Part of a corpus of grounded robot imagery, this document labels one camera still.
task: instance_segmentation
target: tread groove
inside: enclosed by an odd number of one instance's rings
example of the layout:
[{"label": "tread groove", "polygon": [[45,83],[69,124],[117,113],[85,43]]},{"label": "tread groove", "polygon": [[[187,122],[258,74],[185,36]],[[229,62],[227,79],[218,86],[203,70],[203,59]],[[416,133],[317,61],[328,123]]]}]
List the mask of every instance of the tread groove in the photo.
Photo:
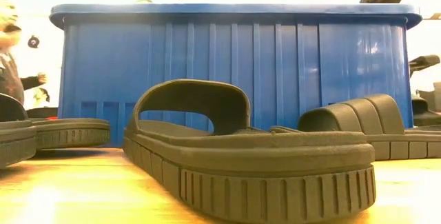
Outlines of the tread groove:
[{"label": "tread groove", "polygon": [[345,188],[346,188],[346,196],[347,196],[347,210],[349,213],[352,212],[352,199],[351,199],[351,181],[349,178],[349,174],[346,174],[345,177]]},{"label": "tread groove", "polygon": [[372,199],[377,198],[377,189],[375,184],[375,174],[373,173],[373,169],[371,170],[371,185],[372,185]]},{"label": "tread groove", "polygon": [[356,172],[356,182],[357,182],[357,196],[358,196],[358,208],[361,208],[362,205],[362,195],[361,195],[361,181],[360,174]]},{"label": "tread groove", "polygon": [[203,206],[203,188],[202,188],[203,182],[202,182],[202,175],[199,175],[199,204],[201,205],[201,208]]},{"label": "tread groove", "polygon": [[184,172],[183,178],[183,189],[184,189],[184,199],[188,201],[188,191],[187,191],[187,172]]},{"label": "tread groove", "polygon": [[285,179],[280,181],[280,217],[284,221],[288,221],[288,191],[287,181]]},{"label": "tread groove", "polygon": [[242,188],[242,218],[248,218],[248,183],[245,180],[240,182]]},{"label": "tread groove", "polygon": [[260,217],[266,221],[268,217],[267,182],[260,182]]},{"label": "tread groove", "polygon": [[229,195],[230,195],[229,180],[225,179],[224,183],[225,183],[225,215],[229,216],[229,209],[231,208],[230,199],[229,199]]},{"label": "tread groove", "polygon": [[192,191],[192,205],[194,205],[194,174],[190,174],[190,189]]},{"label": "tread groove", "polygon": [[365,171],[365,184],[366,184],[366,200],[367,200],[367,205],[370,206],[371,205],[371,188],[369,187],[369,174],[367,173],[367,171]]},{"label": "tread groove", "polygon": [[325,216],[325,197],[323,196],[323,178],[321,176],[318,177],[318,213],[320,218]]},{"label": "tread groove", "polygon": [[212,213],[214,212],[214,199],[216,196],[214,195],[214,177],[209,178],[209,194],[210,194],[210,202],[209,205],[211,207]]},{"label": "tread groove", "polygon": [[388,142],[387,145],[389,146],[389,159],[392,159],[392,142]]},{"label": "tread groove", "polygon": [[308,217],[308,202],[307,202],[307,195],[306,195],[306,180],[302,179],[300,182],[300,215],[302,216],[303,220],[306,220]]},{"label": "tread groove", "polygon": [[104,129],[67,129],[42,130],[37,129],[37,150],[89,147],[104,145],[109,142],[110,130]]},{"label": "tread groove", "polygon": [[334,214],[338,215],[340,213],[340,202],[338,201],[338,184],[337,176],[332,176],[332,186],[333,186],[333,200],[334,200]]}]

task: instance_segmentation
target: ribbed crate side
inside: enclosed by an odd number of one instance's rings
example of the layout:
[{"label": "ribbed crate side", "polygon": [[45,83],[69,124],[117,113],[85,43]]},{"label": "ribbed crate side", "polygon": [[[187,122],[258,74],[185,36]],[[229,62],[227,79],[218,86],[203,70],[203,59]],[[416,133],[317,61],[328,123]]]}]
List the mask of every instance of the ribbed crate side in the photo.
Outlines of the ribbed crate side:
[{"label": "ribbed crate side", "polygon": [[[91,23],[83,24],[74,39],[79,47],[78,77],[66,81],[81,85],[74,100],[77,114],[80,102],[133,103],[157,83],[191,77],[241,87],[250,97],[252,121],[258,128],[293,126],[298,116],[297,84],[285,83],[294,82],[298,73],[294,24],[114,24],[109,28]],[[254,104],[256,92],[259,101]],[[289,114],[277,120],[276,109]],[[207,121],[182,113],[156,112],[148,118],[201,129],[208,126]]]},{"label": "ribbed crate side", "polygon": [[79,51],[77,37],[79,36],[78,26],[66,27],[64,48],[63,48],[63,63],[61,68],[60,80],[60,96],[59,96],[59,117],[69,118],[75,116],[75,74],[76,74],[76,60]]},{"label": "ribbed crate side", "polygon": [[322,106],[321,88],[321,64],[320,64],[320,42],[319,42],[318,23],[303,21],[297,27],[297,71],[290,80],[286,82],[298,81],[298,93],[291,96],[291,99],[298,99],[297,105],[289,104],[295,109],[288,110],[295,113],[293,123],[289,123],[293,128],[297,126],[297,120],[301,114],[314,108]]},{"label": "ribbed crate side", "polygon": [[[397,101],[404,124],[411,126],[403,27],[320,24],[320,64],[326,68],[321,70],[322,104],[389,94]],[[342,45],[336,45],[335,39]]]}]

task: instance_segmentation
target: person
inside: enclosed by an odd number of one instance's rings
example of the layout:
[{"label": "person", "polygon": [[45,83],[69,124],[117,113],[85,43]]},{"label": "person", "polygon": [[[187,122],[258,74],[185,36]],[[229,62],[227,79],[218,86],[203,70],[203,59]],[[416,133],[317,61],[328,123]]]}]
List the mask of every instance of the person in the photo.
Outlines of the person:
[{"label": "person", "polygon": [[50,96],[45,88],[35,88],[34,91],[34,107],[33,108],[45,108],[50,103]]},{"label": "person", "polygon": [[14,0],[0,0],[0,93],[7,94],[21,104],[24,91],[47,83],[45,73],[20,78],[10,48],[20,42],[21,28],[17,27],[19,15]]}]

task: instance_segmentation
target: rubber sole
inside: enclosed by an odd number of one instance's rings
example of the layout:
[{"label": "rubber sole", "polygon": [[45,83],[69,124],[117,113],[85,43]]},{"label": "rubber sole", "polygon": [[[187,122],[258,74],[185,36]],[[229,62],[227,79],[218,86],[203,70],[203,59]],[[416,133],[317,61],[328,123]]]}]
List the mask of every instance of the rubber sole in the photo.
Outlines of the rubber sole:
[{"label": "rubber sole", "polygon": [[33,157],[36,134],[30,121],[0,123],[0,168]]},{"label": "rubber sole", "polygon": [[37,128],[37,150],[92,147],[110,140],[110,125],[98,119],[33,121]]},{"label": "rubber sole", "polygon": [[240,223],[313,223],[373,205],[373,167],[273,178],[189,170],[124,138],[124,152],[166,190],[204,214]]},{"label": "rubber sole", "polygon": [[416,126],[428,126],[441,124],[441,114],[427,112],[424,114],[414,114],[413,124]]},{"label": "rubber sole", "polygon": [[441,134],[424,135],[419,139],[412,139],[413,134],[403,135],[403,139],[395,141],[370,141],[369,143],[375,150],[376,161],[400,160],[400,159],[430,159],[441,158]]}]

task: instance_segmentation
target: black rubber strap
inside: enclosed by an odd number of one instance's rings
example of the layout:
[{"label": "black rubber strap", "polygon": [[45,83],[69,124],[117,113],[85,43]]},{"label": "black rubber strap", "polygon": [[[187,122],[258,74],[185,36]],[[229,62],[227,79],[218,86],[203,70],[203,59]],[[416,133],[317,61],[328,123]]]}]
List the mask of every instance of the black rubber strap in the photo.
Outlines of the black rubber strap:
[{"label": "black rubber strap", "polygon": [[362,131],[356,113],[344,103],[335,103],[304,113],[298,121],[298,129],[304,132]]},{"label": "black rubber strap", "polygon": [[136,103],[127,126],[140,130],[140,113],[169,110],[204,114],[215,134],[231,134],[249,127],[249,101],[236,86],[196,79],[176,79],[150,88]]},{"label": "black rubber strap", "polygon": [[397,103],[387,94],[365,96],[375,107],[385,134],[404,134],[404,123]]},{"label": "black rubber strap", "polygon": [[413,114],[429,112],[429,104],[425,99],[419,96],[412,96],[412,110]]},{"label": "black rubber strap", "polygon": [[28,115],[22,104],[7,94],[0,94],[0,121],[25,121]]}]

